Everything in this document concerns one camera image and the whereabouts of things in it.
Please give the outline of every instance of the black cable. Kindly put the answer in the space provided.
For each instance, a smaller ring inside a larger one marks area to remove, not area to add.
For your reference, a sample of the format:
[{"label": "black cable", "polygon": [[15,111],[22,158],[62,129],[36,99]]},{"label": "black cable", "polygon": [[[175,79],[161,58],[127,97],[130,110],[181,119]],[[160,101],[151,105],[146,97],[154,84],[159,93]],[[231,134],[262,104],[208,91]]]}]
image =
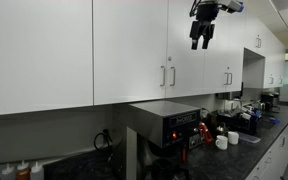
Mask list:
[{"label": "black cable", "polygon": [[211,114],[211,112],[209,110],[207,110],[206,108],[202,108],[202,110],[207,111],[209,114]]},{"label": "black cable", "polygon": [[[105,150],[105,151],[104,151],[104,150],[102,150],[102,149],[100,149],[100,148],[97,147],[97,145],[96,145],[96,140],[97,140],[97,138],[98,138],[99,136],[103,136],[103,139],[104,139],[105,143],[106,143],[107,146],[109,147],[108,150]],[[93,145],[94,145],[95,149],[96,149],[97,151],[99,151],[99,152],[102,152],[102,153],[111,153],[111,145],[110,145],[110,142],[113,142],[113,141],[112,141],[112,138],[111,138],[108,130],[107,130],[107,129],[104,129],[102,133],[98,133],[98,134],[95,136]]]},{"label": "black cable", "polygon": [[193,17],[196,15],[197,7],[201,3],[202,0],[199,0],[198,3],[196,3],[196,0],[194,0],[191,11],[190,11],[190,17]]}]

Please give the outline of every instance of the black countertop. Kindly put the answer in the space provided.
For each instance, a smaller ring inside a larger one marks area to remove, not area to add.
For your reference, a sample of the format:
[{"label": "black countertop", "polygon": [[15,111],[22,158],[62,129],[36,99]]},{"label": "black countertop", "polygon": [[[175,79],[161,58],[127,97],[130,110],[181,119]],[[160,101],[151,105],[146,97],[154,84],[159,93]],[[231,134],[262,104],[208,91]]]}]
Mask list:
[{"label": "black countertop", "polygon": [[[184,165],[190,169],[191,179],[245,179],[288,125],[288,106],[281,106],[279,113],[272,115],[281,123],[263,125],[256,135],[261,141],[256,144],[240,140],[238,145],[229,144],[225,151],[219,150],[214,143],[191,150]],[[45,179],[114,180],[116,178],[107,159],[108,155],[91,152],[52,163],[44,167]]]},{"label": "black countertop", "polygon": [[214,143],[193,149],[188,154],[192,179],[246,179],[288,125],[288,106],[281,106],[279,113],[271,115],[281,120],[281,123],[273,125],[263,122],[255,135],[260,137],[261,141],[256,144],[240,140],[238,145],[229,144],[225,151],[219,150]]}]

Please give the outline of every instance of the red light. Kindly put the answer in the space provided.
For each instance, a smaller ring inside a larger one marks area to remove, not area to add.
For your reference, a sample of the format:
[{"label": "red light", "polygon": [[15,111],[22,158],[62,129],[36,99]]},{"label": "red light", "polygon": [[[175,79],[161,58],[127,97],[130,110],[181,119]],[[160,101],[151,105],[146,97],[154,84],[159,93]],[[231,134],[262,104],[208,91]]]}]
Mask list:
[{"label": "red light", "polygon": [[177,139],[176,132],[174,132],[174,133],[172,134],[172,138],[173,138],[174,140]]}]

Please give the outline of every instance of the lower cabinet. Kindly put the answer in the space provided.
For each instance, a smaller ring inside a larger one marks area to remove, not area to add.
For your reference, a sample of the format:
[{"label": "lower cabinet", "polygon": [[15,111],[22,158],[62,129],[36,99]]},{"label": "lower cabinet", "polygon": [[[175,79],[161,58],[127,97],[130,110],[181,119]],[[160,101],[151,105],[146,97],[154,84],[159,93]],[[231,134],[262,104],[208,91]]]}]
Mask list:
[{"label": "lower cabinet", "polygon": [[288,164],[288,126],[246,180],[279,180]]}]

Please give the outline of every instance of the white cabinet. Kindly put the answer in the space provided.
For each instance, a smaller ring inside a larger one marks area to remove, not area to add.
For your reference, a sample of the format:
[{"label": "white cabinet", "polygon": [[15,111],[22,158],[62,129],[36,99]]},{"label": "white cabinet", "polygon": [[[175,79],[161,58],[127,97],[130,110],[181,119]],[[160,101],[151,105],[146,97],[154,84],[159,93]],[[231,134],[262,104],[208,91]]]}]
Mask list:
[{"label": "white cabinet", "polygon": [[225,92],[226,86],[230,84],[231,76],[228,73],[229,38],[227,36],[230,16],[230,14],[220,11],[216,20],[213,21],[215,24],[214,36],[209,42],[208,49],[205,50],[203,87],[205,94]]},{"label": "white cabinet", "polygon": [[251,52],[245,55],[256,55],[245,57],[247,66],[243,70],[243,76],[246,76],[243,77],[244,87],[281,87],[285,60],[284,45],[249,11],[246,17],[245,37],[245,48]]},{"label": "white cabinet", "polygon": [[168,1],[93,5],[94,104],[164,98]]},{"label": "white cabinet", "polygon": [[93,105],[92,2],[0,1],[0,114]]},{"label": "white cabinet", "polygon": [[245,25],[245,47],[262,56],[265,55],[267,47],[266,36],[270,32],[266,26],[250,12],[247,7],[246,11],[246,25]]},{"label": "white cabinet", "polygon": [[246,180],[277,180],[288,163],[288,126],[276,139]]},{"label": "white cabinet", "polygon": [[273,34],[269,34],[267,37],[269,46],[266,48],[263,88],[282,87],[285,47]]},{"label": "white cabinet", "polygon": [[226,92],[240,91],[243,74],[244,30],[246,13],[230,14],[228,40],[228,73],[231,73],[231,83],[226,86]]},{"label": "white cabinet", "polygon": [[189,37],[194,18],[189,18],[191,0],[169,0],[167,40],[166,97],[198,95],[202,93],[204,77],[203,38],[197,50],[191,50]]},{"label": "white cabinet", "polygon": [[205,51],[204,93],[241,90],[245,13],[220,12]]}]

